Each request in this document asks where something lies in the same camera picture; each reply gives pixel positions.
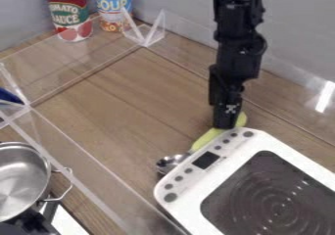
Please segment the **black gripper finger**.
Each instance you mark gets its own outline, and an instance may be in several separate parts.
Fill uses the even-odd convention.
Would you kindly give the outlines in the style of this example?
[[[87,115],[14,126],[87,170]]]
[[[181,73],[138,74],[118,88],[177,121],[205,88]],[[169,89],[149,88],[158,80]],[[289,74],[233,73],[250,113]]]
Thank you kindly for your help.
[[[243,111],[241,103],[219,104],[214,107],[214,126],[233,129],[243,125]]]

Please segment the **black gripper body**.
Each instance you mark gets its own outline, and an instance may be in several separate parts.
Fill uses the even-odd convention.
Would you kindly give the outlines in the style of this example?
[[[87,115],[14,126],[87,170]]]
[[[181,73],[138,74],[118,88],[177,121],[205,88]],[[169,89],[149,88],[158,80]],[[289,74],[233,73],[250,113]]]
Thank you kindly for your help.
[[[258,77],[262,56],[268,49],[264,36],[249,39],[241,45],[219,44],[217,63],[210,66],[210,104],[222,96],[242,93],[243,84]]]

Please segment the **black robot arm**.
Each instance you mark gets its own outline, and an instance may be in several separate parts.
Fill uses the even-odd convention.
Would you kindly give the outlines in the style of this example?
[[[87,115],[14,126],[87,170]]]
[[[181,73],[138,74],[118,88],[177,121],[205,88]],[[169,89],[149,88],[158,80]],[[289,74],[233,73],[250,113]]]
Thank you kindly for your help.
[[[214,126],[235,127],[242,108],[243,83],[258,77],[268,40],[257,31],[264,23],[262,0],[214,0],[219,43],[217,63],[210,66],[209,101]]]

